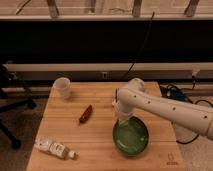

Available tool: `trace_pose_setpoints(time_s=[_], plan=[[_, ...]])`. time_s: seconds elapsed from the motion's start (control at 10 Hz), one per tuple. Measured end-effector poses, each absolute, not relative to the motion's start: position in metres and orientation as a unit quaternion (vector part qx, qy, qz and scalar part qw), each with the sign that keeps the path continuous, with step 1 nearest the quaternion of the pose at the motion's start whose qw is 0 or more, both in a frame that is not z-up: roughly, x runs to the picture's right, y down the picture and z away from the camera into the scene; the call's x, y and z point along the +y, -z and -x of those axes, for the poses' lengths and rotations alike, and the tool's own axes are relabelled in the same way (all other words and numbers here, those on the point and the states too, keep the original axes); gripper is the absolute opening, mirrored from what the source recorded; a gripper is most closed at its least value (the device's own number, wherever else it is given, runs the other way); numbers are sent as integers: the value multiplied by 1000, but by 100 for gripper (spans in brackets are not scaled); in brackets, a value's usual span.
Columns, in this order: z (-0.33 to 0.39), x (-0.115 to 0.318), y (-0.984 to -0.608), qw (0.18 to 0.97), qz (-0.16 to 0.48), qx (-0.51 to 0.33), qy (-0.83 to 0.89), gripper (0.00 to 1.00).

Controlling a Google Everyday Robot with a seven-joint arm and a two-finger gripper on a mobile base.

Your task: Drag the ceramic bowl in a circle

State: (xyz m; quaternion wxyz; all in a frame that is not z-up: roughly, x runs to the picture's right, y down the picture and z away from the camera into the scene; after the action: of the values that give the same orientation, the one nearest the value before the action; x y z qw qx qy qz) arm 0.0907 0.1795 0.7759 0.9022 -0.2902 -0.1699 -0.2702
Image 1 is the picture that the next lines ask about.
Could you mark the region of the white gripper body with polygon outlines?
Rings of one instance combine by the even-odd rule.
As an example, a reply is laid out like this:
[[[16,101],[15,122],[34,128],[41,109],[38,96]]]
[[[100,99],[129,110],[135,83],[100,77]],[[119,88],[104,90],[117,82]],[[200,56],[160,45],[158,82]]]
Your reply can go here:
[[[115,116],[120,123],[127,122],[133,114],[133,108],[121,101],[114,100],[112,102],[112,106],[114,107]]]

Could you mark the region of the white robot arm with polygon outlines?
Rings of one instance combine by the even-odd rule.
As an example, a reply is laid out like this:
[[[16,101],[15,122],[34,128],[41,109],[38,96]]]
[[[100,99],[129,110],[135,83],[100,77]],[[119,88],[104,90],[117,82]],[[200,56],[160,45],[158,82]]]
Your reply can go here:
[[[134,108],[142,109],[213,141],[212,108],[147,94],[145,83],[139,78],[116,90],[113,106],[120,122],[128,121]]]

